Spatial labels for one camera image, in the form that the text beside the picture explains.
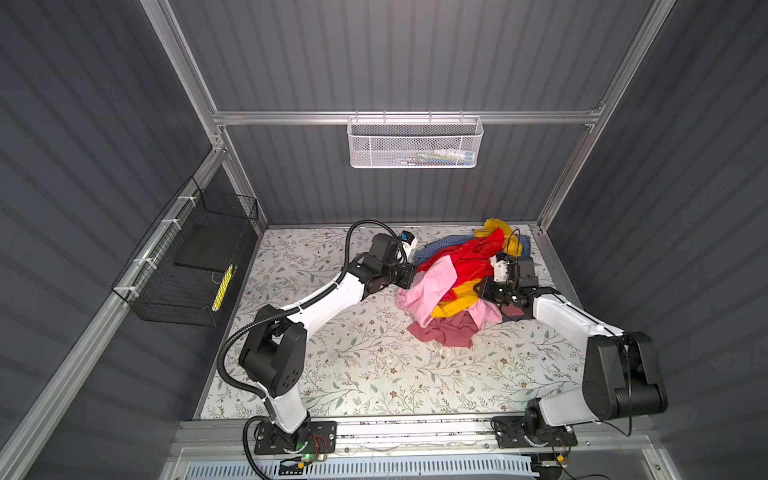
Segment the yellow marker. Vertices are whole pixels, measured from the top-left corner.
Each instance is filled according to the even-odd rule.
[[[224,278],[221,279],[221,285],[219,285],[219,293],[216,294],[216,299],[214,300],[214,312],[218,312],[219,308],[221,308],[221,303],[224,301],[224,294],[227,292],[227,287],[230,285],[230,280],[232,280],[231,265],[227,269],[227,272],[224,274]]]

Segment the black wire basket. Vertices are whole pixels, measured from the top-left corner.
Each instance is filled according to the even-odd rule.
[[[131,286],[113,285],[113,291],[143,320],[199,326],[227,322],[256,249],[257,220],[255,198],[198,188],[175,220],[164,220],[164,232],[150,253],[125,266],[124,272],[140,263]],[[207,239],[203,247],[201,235]],[[215,266],[198,262],[206,249],[216,250]]]

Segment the white mesh basket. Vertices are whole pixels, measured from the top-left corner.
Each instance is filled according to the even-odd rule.
[[[361,120],[350,117],[349,164],[354,168],[472,168],[477,165],[480,117]]]

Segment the yellow cloth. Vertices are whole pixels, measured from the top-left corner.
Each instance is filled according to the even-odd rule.
[[[454,316],[456,313],[462,310],[468,309],[478,301],[478,294],[475,293],[475,285],[480,283],[482,278],[477,280],[469,280],[459,286],[453,287],[453,293],[458,297],[456,300],[449,302],[440,302],[432,311],[432,316],[435,318],[448,318]]]
[[[485,221],[485,225],[483,225],[482,230],[475,230],[475,238],[487,237],[497,228],[501,228],[504,232],[504,245],[507,245],[507,242],[509,242],[505,252],[509,253],[513,257],[519,255],[521,252],[521,247],[519,246],[518,238],[512,233],[512,228],[510,228],[506,222],[499,220],[498,218],[487,219]]]

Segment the pile of clothes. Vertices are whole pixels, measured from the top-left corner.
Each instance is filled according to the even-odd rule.
[[[478,298],[474,287],[493,276],[491,259],[502,251],[530,256],[531,240],[514,235],[509,225],[495,218],[485,221],[473,236],[451,235],[419,251],[414,256],[419,268],[411,288],[398,289],[396,294],[397,307],[415,319],[408,331],[423,342],[471,347],[472,336],[479,330],[501,323],[498,306]]]

